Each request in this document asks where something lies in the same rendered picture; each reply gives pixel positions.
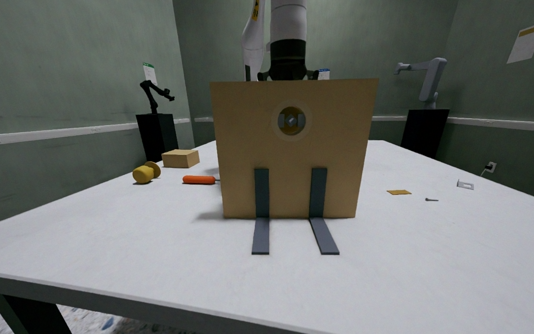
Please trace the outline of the tan wooden door panel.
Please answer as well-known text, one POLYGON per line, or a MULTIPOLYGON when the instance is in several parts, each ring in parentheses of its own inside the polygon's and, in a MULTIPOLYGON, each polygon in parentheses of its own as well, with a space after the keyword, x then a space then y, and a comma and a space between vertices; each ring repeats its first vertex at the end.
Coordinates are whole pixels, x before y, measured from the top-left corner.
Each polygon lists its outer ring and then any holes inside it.
POLYGON ((309 218, 312 168, 327 168, 323 218, 355 218, 379 78, 209 82, 224 218, 256 218, 254 169, 269 169, 269 218, 309 218), (305 126, 286 133, 294 106, 305 126))

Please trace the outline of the tan cardboard box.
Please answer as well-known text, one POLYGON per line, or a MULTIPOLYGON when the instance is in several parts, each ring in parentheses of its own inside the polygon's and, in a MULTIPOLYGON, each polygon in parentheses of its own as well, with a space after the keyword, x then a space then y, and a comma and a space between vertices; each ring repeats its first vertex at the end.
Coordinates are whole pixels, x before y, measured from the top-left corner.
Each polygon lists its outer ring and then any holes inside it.
POLYGON ((164 167, 190 168, 200 162, 198 150, 175 149, 161 156, 164 167))

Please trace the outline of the orange-handled screwdriver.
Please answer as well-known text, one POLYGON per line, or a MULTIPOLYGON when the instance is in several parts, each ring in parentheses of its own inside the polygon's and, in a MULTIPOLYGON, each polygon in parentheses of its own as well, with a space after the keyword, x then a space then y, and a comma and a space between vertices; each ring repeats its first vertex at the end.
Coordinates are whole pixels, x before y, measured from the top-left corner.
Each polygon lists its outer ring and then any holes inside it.
POLYGON ((200 183, 200 184, 213 184, 216 182, 215 177, 206 176, 191 176, 186 175, 183 177, 184 183, 200 183))

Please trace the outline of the tan rectangular plate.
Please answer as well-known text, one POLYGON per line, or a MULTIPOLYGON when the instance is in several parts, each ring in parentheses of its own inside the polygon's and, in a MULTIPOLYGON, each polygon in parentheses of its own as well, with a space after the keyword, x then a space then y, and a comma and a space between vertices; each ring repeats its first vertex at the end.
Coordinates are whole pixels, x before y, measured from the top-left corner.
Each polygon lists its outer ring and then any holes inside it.
POLYGON ((392 195, 412 194, 408 192, 407 190, 388 190, 387 192, 391 193, 392 195))

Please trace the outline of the yellow door knob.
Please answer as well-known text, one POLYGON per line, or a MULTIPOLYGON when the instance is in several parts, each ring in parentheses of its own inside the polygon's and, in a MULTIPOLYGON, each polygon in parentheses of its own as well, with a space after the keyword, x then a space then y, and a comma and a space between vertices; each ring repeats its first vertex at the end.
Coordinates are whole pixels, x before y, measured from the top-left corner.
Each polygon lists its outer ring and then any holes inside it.
POLYGON ((132 171, 133 179, 141 184, 147 183, 153 178, 159 177, 160 174, 160 167, 154 163, 154 161, 147 161, 143 166, 140 166, 132 171))

